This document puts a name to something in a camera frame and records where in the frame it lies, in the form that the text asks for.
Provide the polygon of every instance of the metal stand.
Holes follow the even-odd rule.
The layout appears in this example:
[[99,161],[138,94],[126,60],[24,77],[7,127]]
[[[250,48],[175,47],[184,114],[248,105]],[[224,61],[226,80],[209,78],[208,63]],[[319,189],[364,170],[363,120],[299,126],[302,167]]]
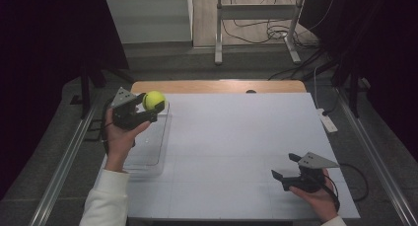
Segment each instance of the metal stand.
[[297,0],[296,5],[222,5],[217,4],[217,27],[215,44],[215,64],[222,64],[222,20],[292,20],[284,41],[295,64],[301,58],[293,45],[293,34],[301,14],[304,0]]

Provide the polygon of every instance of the white tabletop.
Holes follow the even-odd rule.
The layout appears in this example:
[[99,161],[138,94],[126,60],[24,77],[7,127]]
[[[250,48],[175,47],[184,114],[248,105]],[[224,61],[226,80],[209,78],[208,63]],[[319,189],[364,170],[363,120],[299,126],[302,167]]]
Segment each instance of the white tabletop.
[[[309,93],[170,94],[172,124],[163,172],[131,176],[129,217],[173,220],[316,218],[307,203],[271,176],[296,177],[289,153],[335,161]],[[343,218],[359,218],[340,169]]]

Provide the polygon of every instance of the yellow tennis ball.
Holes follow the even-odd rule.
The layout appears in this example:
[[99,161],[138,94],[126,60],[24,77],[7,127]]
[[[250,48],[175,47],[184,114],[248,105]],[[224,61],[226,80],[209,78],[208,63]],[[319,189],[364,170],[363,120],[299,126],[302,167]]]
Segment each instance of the yellow tennis ball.
[[166,106],[166,97],[161,92],[150,91],[142,99],[142,106],[145,110],[153,110],[160,102],[164,102],[164,106]]

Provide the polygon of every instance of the wire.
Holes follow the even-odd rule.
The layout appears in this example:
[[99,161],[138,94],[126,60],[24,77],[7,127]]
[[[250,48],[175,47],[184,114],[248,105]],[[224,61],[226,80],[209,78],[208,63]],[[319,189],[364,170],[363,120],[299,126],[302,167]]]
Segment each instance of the wire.
[[234,21],[234,24],[235,24],[236,26],[238,26],[238,27],[248,27],[248,26],[254,26],[254,25],[259,25],[259,24],[268,23],[268,21],[266,21],[266,22],[258,22],[258,23],[252,23],[252,24],[247,24],[247,25],[239,25],[239,24],[237,24],[237,21],[236,21],[236,20],[233,20],[233,21]]
[[312,49],[312,48],[319,48],[320,46],[320,42],[317,41],[311,41],[311,43],[301,43],[301,41],[299,40],[299,35],[302,33],[293,33],[293,44],[299,48],[307,48],[307,49]]
[[287,30],[279,30],[279,31],[276,31],[276,30],[272,30],[273,28],[284,28],[284,29],[288,29],[289,30],[289,27],[285,27],[285,26],[268,26],[268,24],[267,24],[267,37],[268,38],[270,38],[270,39],[280,39],[280,38],[284,38],[285,36],[286,36],[286,34],[287,34]]
[[111,102],[113,101],[112,99],[108,99],[105,103],[104,103],[104,108],[102,110],[102,124],[101,124],[101,137],[102,137],[102,143],[104,144],[104,150],[106,152],[106,154],[108,153],[108,143],[107,143],[107,136],[105,134],[105,113],[107,111],[107,107],[111,104]]
[[280,71],[280,72],[278,72],[278,73],[275,73],[275,74],[271,75],[271,76],[270,76],[267,80],[269,81],[269,80],[273,79],[275,76],[278,76],[278,75],[284,74],[284,73],[286,73],[286,72],[289,72],[289,71],[292,71],[292,70],[295,70],[295,69],[296,69],[296,68],[292,68],[292,69],[288,69],[288,70]]
[[302,63],[290,76],[291,80],[294,80],[294,76],[296,75],[296,73],[298,73],[298,71],[302,70],[302,68],[304,68],[305,66],[311,64],[312,62],[314,62],[315,60],[317,60],[318,58],[320,58],[323,54],[325,53],[325,49],[323,47],[320,47],[319,50],[317,50],[310,58],[308,58],[306,61],[304,61],[304,63]]
[[323,190],[325,190],[329,194],[329,196],[331,196],[332,200],[334,201],[335,210],[338,212],[338,210],[340,208],[340,201],[338,199],[338,189],[336,188],[335,182],[332,179],[330,179],[332,184],[335,187],[336,193],[334,193],[334,191],[332,189],[327,187],[324,183],[321,183],[320,181],[318,181],[316,178],[314,178],[310,175],[306,175],[306,177],[309,178],[311,181],[315,182],[316,184],[318,184]]
[[[282,21],[288,21],[288,20],[274,20],[274,21],[271,21],[271,22],[282,22]],[[236,21],[234,20],[234,23],[235,23],[235,25],[236,25],[236,26],[238,26],[238,27],[249,27],[249,26],[256,26],[256,25],[260,25],[260,24],[269,23],[269,21],[264,21],[264,22],[255,22],[255,23],[246,24],[246,25],[238,25],[238,24],[236,23]]]
[[[313,71],[313,96],[314,96],[314,104],[316,106],[317,109],[319,109],[319,103],[317,102],[317,91],[316,91],[316,70],[319,66],[317,66],[314,71]],[[334,105],[332,106],[331,110],[328,111],[323,111],[322,115],[328,115],[329,113],[332,113],[335,108],[337,107],[337,103],[338,103],[338,97],[339,97],[339,93],[337,94],[337,98],[335,99]]]
[[310,27],[309,29],[306,29],[304,32],[301,32],[301,34],[305,33],[305,32],[310,32],[312,29],[316,28],[320,23],[322,23],[322,21],[326,18],[326,16],[329,13],[329,10],[332,7],[334,0],[331,0],[331,2],[329,3],[328,9],[326,10],[326,13],[323,15],[322,19],[320,19],[320,21],[318,23],[316,23],[316,25]]
[[263,40],[263,41],[251,41],[251,40],[248,40],[248,39],[245,39],[245,38],[233,36],[230,33],[228,33],[227,29],[225,28],[224,20],[222,20],[222,26],[224,27],[225,33],[227,33],[228,36],[233,37],[233,38],[237,38],[237,39],[240,39],[240,40],[244,40],[244,41],[249,42],[249,43],[260,44],[260,43],[265,43],[265,42],[270,40],[270,38],[268,38],[268,39]]
[[369,196],[369,183],[368,183],[368,181],[367,181],[367,179],[366,179],[366,176],[362,173],[362,171],[360,171],[358,168],[356,168],[355,166],[353,166],[353,165],[350,165],[350,164],[346,164],[346,163],[339,163],[339,165],[340,166],[345,166],[345,167],[350,167],[350,168],[352,168],[353,170],[355,170],[362,178],[363,178],[363,181],[364,181],[364,183],[365,183],[365,186],[366,186],[366,189],[365,189],[365,192],[363,193],[363,195],[362,196],[360,196],[360,197],[358,197],[358,198],[355,198],[355,199],[353,199],[353,201],[354,202],[359,202],[359,201],[362,201],[362,200],[364,200],[364,199],[366,199],[368,196]]

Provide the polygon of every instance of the hand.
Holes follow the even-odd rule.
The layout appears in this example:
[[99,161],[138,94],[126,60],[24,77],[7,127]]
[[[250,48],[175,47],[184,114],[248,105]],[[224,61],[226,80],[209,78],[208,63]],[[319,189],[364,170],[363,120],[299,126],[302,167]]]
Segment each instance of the hand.
[[[328,176],[328,171],[326,169],[323,169],[323,173]],[[325,185],[328,188],[333,189],[333,185],[329,178],[325,178]],[[320,189],[314,193],[308,193],[295,187],[289,187],[289,190],[310,204],[313,211],[322,222],[327,222],[338,216],[332,197],[324,189]]]
[[135,137],[146,130],[151,122],[146,121],[132,130],[124,130],[112,123],[113,109],[109,109],[105,114],[105,133],[107,136],[108,153],[104,165],[106,170],[122,172],[123,164],[132,148]]

